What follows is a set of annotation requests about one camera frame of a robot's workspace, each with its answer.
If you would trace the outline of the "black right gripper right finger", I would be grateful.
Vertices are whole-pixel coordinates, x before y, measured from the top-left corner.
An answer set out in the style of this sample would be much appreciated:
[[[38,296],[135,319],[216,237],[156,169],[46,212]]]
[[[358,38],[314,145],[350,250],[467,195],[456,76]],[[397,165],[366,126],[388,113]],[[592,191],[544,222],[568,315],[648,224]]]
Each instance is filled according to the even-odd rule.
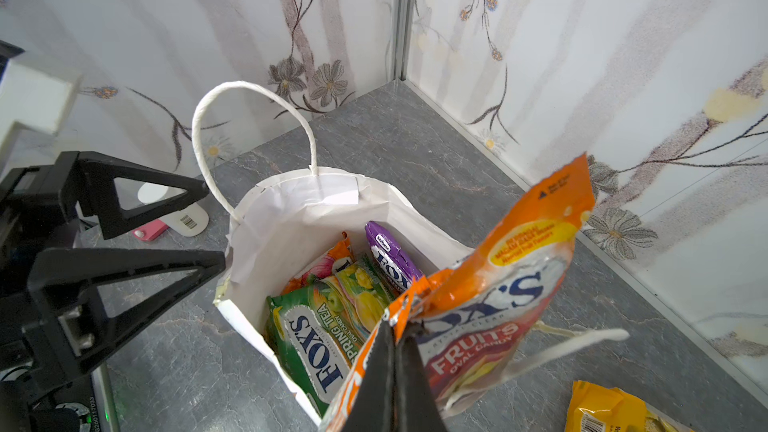
[[[409,323],[395,349],[396,431],[447,431],[418,349],[417,338],[423,332],[421,325]]]

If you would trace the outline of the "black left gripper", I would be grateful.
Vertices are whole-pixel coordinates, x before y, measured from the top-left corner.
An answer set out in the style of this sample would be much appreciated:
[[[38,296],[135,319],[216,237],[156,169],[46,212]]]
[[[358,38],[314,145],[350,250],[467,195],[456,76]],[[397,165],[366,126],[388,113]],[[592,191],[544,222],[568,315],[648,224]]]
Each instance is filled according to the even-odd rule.
[[[112,239],[208,195],[201,179],[97,152],[63,152],[3,179],[1,369],[28,367],[23,395],[90,374],[226,265],[221,251],[65,249],[78,242],[79,218],[96,218]],[[142,279],[160,284],[133,305],[106,305],[104,293]]]

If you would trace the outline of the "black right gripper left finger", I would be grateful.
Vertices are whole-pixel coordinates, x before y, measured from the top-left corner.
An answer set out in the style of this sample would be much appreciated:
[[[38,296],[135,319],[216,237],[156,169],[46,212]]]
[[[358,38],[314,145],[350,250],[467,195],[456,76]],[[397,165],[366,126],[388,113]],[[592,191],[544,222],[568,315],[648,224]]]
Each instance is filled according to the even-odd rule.
[[[366,357],[365,375],[342,431],[392,431],[395,405],[395,340],[382,321]]]

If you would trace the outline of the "yellow green Fox candy bag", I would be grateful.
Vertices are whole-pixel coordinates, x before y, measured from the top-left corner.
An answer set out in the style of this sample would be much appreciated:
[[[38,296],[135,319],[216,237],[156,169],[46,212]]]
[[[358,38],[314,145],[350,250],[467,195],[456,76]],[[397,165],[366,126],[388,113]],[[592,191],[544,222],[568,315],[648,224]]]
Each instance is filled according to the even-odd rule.
[[[266,299],[265,341],[320,416],[393,300],[389,284],[369,256]]]

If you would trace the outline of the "orange chips pack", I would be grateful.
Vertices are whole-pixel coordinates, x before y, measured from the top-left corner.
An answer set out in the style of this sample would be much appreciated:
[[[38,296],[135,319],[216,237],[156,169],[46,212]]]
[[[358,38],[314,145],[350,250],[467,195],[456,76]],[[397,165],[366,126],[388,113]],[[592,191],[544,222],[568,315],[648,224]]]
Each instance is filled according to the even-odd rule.
[[[595,206],[586,155],[533,186],[460,264],[417,280],[383,313],[351,375],[320,422],[339,431],[362,389],[384,366],[373,359],[386,334],[415,337],[428,390],[442,418],[490,388],[548,307],[570,266],[575,237]]]

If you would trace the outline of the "purple snack pack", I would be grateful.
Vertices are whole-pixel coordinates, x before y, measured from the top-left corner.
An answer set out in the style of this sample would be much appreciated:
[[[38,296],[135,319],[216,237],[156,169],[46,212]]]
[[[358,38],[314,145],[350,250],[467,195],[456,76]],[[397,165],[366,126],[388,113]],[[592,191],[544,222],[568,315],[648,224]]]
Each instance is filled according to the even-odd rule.
[[[365,225],[365,233],[374,260],[397,294],[405,292],[424,276],[387,228],[369,221]]]

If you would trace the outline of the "orange snack pack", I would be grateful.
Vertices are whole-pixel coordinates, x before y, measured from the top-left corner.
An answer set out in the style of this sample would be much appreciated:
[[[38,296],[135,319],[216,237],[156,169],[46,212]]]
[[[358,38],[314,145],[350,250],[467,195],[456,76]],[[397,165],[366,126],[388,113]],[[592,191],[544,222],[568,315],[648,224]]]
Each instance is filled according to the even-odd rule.
[[[351,241],[346,232],[341,233],[341,239],[322,256],[311,262],[306,270],[291,278],[281,291],[281,295],[301,289],[312,283],[325,279],[355,262]]]

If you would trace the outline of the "white cartoon paper bag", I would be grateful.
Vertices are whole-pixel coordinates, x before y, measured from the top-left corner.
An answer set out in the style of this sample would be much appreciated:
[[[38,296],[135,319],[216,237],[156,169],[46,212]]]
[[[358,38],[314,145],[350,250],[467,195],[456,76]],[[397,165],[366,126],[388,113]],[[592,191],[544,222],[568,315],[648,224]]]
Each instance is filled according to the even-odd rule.
[[[319,428],[321,419],[308,396],[282,369],[265,341],[266,299],[327,251],[340,232],[361,242],[365,225],[379,219],[403,240],[424,276],[460,264],[468,248],[422,216],[394,186],[311,159],[304,169],[269,177],[227,205],[227,269],[215,303],[225,319],[276,368],[302,409]],[[561,330],[560,342],[506,365],[490,388],[532,369],[603,341],[623,341],[623,329]]]

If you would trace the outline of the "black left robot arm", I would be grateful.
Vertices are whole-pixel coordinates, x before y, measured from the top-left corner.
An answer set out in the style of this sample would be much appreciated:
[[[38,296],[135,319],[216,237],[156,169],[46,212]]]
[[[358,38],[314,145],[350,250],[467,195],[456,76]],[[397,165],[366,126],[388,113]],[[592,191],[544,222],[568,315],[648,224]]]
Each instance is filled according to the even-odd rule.
[[[96,152],[16,168],[1,183],[1,427],[113,431],[106,361],[220,274],[220,251],[82,248],[208,194],[199,179]]]

